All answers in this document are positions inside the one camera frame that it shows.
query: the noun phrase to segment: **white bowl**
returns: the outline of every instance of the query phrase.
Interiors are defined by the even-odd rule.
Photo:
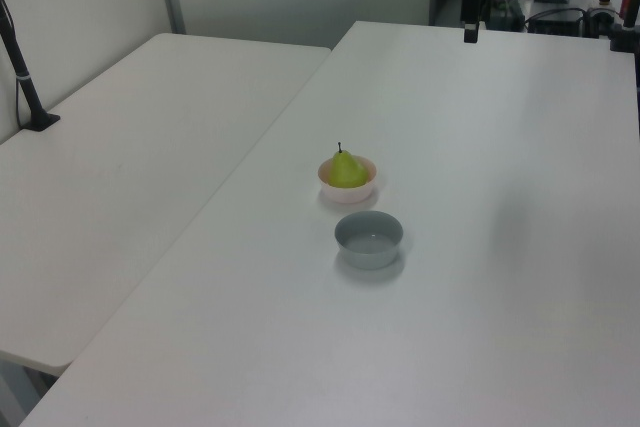
[[[373,192],[374,181],[376,174],[378,173],[376,166],[369,159],[360,157],[358,155],[353,156],[367,169],[369,178],[367,183],[360,187],[353,187],[350,189],[343,189],[340,187],[333,187],[329,185],[329,172],[331,171],[331,162],[333,159],[328,159],[320,165],[318,169],[318,178],[322,186],[322,193],[330,200],[339,202],[341,204],[355,204],[356,202],[362,202],[364,199],[371,195]]]

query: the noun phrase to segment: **wire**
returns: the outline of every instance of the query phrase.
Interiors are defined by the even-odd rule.
[[[532,15],[527,20],[525,20],[524,23],[526,25],[529,22],[531,22],[532,20],[538,20],[538,19],[541,19],[542,17],[547,17],[547,16],[553,15],[553,14],[559,14],[560,12],[571,12],[571,11],[581,12],[583,17],[585,15],[587,15],[587,11],[584,10],[584,9],[581,9],[579,7],[566,7],[566,8],[562,8],[562,9],[550,9],[550,10],[545,10],[543,12],[539,12],[539,13],[537,13],[535,15]]]
[[[4,0],[0,0],[0,5],[2,5],[2,9],[7,14],[7,17],[9,17],[9,22],[11,23],[11,31],[13,32],[13,35],[16,35],[16,27],[13,23],[13,17],[11,17],[11,11],[9,10],[7,3]]]
[[[9,23],[11,24],[11,32],[13,32],[13,36],[16,36],[16,26],[13,23],[13,17],[11,17],[11,11],[7,6],[5,0],[0,0],[0,6],[2,6],[2,10],[7,14],[9,18]],[[18,129],[22,130],[22,123],[20,122],[20,81],[16,77],[16,122],[18,124]]]
[[[16,79],[16,122],[18,123],[18,129],[22,130],[22,124],[20,123],[20,90],[19,90],[20,82]]]

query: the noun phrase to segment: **black stand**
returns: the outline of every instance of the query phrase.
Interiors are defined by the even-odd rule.
[[[611,32],[611,50],[613,52],[639,53],[640,32],[636,29],[640,0],[629,0],[624,24],[615,24]]]
[[[16,72],[16,78],[22,87],[25,99],[29,104],[31,110],[31,122],[24,125],[22,128],[27,130],[34,130],[36,132],[42,132],[50,125],[60,120],[60,116],[47,113],[40,103],[38,93],[31,80],[31,75],[27,70],[27,65],[24,62],[18,41],[16,40],[16,34],[9,20],[9,15],[5,9],[0,6],[0,35],[2,41],[13,64],[13,69]]]

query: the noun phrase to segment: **pear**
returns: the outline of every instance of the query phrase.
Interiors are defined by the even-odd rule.
[[[342,189],[352,189],[367,183],[369,172],[349,152],[342,150],[338,142],[338,152],[333,156],[329,171],[329,185]]]

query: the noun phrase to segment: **gray bowl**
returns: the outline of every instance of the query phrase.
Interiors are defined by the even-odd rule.
[[[336,225],[335,236],[344,260],[358,269],[381,269],[395,260],[402,225],[384,212],[347,215]]]

